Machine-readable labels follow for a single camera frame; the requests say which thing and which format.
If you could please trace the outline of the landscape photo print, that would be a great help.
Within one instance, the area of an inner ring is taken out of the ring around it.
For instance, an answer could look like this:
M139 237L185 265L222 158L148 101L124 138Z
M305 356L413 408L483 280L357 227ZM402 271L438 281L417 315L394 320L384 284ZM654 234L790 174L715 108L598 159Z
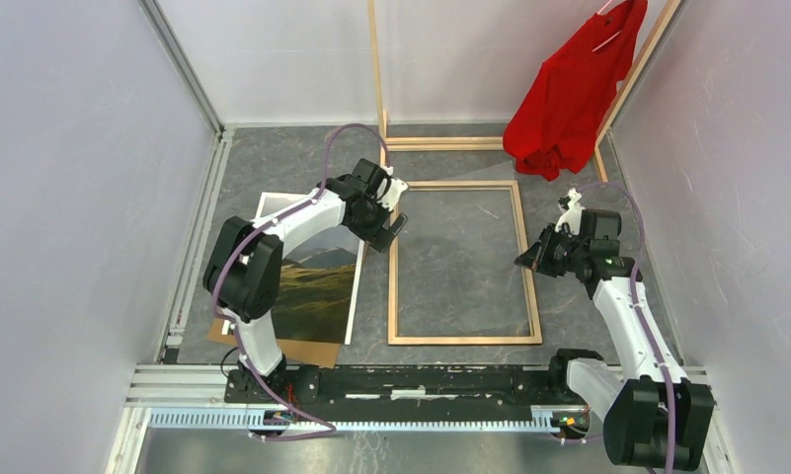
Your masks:
M302 198L270 194L260 218ZM277 339L343 344L351 338L362 242L336 227L288 253L272 319Z

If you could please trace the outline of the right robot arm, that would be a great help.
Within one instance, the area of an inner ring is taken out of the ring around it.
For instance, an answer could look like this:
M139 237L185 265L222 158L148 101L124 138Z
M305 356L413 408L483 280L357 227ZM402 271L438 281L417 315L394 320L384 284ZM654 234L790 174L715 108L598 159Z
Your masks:
M585 288L616 349L615 375L592 350L562 349L550 362L549 395L579 396L602 422L615 465L695 471L715 409L708 385L692 381L656 324L638 263L621 255L619 213L567 209L518 255L518 266L548 277L571 275Z

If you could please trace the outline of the clear acrylic sheet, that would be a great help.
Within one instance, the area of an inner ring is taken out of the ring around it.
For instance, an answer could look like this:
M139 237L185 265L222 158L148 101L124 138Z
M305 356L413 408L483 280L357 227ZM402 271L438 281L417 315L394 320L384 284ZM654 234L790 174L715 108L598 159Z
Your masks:
M412 181L516 180L509 164ZM401 336L528 336L510 194L411 192L399 247Z

